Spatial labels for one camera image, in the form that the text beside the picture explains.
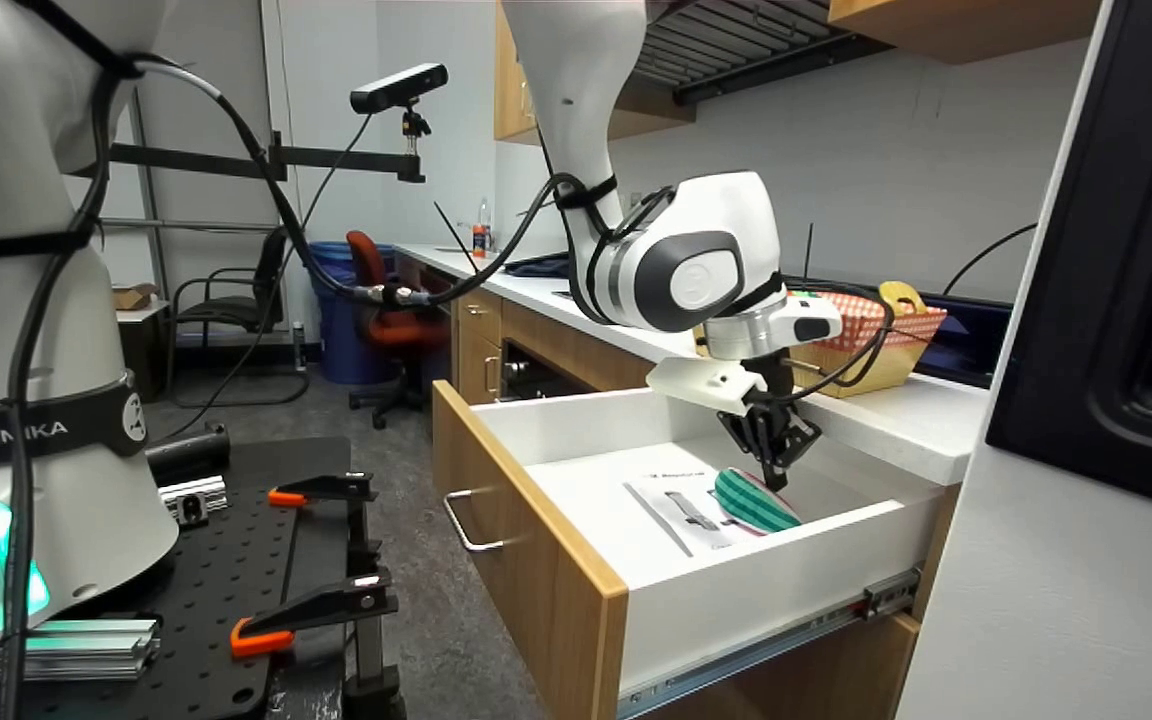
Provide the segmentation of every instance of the countertop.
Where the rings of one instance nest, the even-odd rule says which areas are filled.
[[[449,275],[474,273],[459,248],[404,245],[393,252],[439,267]],[[666,357],[698,357],[692,334],[610,330],[590,321],[567,296],[562,296],[567,291],[567,280],[498,273],[485,289],[555,323],[600,336],[654,366]],[[970,456],[986,434],[989,405],[993,395],[986,388],[937,378],[911,378],[910,386],[871,395],[847,395],[847,399],[808,395],[805,414],[830,435],[867,456],[880,456],[897,469],[915,469],[934,484],[959,484],[970,471]]]

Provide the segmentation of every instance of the white drawer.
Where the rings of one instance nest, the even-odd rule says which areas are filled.
[[[591,626],[555,633],[548,644],[598,637],[590,653],[573,649],[573,656],[600,668],[565,677],[573,671],[565,649],[524,649],[555,716],[610,716],[632,692],[808,626],[864,587],[911,574],[939,495],[911,471],[819,441],[782,493],[805,521],[802,527],[739,536],[734,549],[688,558],[626,484],[654,471],[711,469],[750,469],[750,456],[711,414],[643,388],[468,410],[439,386],[436,480],[445,493],[459,493],[449,503],[459,512],[459,527],[503,552],[500,561],[485,552],[481,565],[503,626],[524,649],[524,626],[536,619],[521,619],[510,593],[536,586],[536,577],[541,597],[534,593],[524,607],[555,604],[546,626]]]

